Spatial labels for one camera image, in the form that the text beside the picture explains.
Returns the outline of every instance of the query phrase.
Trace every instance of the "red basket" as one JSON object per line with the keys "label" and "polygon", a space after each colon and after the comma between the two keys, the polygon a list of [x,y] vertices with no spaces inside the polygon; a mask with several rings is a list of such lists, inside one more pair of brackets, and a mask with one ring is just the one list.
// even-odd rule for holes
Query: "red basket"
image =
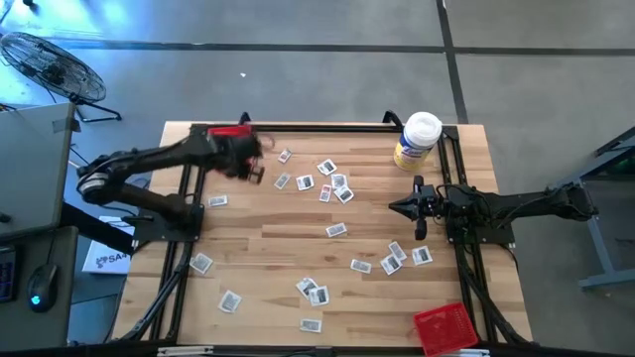
{"label": "red basket", "polygon": [[424,352],[428,357],[478,343],[478,336],[462,302],[419,312],[414,319]]}

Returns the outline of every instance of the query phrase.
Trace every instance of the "keyboard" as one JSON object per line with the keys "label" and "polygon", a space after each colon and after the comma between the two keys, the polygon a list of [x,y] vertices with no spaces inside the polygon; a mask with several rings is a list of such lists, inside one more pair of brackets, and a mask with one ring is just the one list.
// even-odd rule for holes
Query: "keyboard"
{"label": "keyboard", "polygon": [[16,250],[0,247],[0,302],[15,299]]}

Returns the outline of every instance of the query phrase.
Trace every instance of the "white bottle cap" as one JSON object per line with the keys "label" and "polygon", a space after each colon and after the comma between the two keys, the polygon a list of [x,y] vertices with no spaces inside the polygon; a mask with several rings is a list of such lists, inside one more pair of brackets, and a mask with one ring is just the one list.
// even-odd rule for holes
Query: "white bottle cap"
{"label": "white bottle cap", "polygon": [[408,119],[404,133],[411,144],[427,148],[439,140],[443,125],[435,115],[417,112]]}

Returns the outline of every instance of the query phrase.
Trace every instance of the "yellow label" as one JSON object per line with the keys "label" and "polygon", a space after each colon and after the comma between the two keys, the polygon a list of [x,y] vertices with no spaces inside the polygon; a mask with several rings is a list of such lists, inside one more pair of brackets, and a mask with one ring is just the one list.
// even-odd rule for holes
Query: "yellow label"
{"label": "yellow label", "polygon": [[424,165],[424,160],[426,159],[429,151],[430,150],[424,151],[423,153],[417,153],[416,156],[410,156],[407,154],[408,151],[404,150],[401,143],[397,143],[393,157],[395,159],[395,164],[397,164],[399,169],[415,171]]}

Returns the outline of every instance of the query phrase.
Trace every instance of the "computer mouse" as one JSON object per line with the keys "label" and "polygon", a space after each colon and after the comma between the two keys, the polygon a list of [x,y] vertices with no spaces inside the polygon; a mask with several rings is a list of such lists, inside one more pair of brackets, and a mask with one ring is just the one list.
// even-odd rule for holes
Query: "computer mouse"
{"label": "computer mouse", "polygon": [[27,283],[29,307],[35,312],[46,312],[58,298],[58,266],[45,264],[36,268]]}

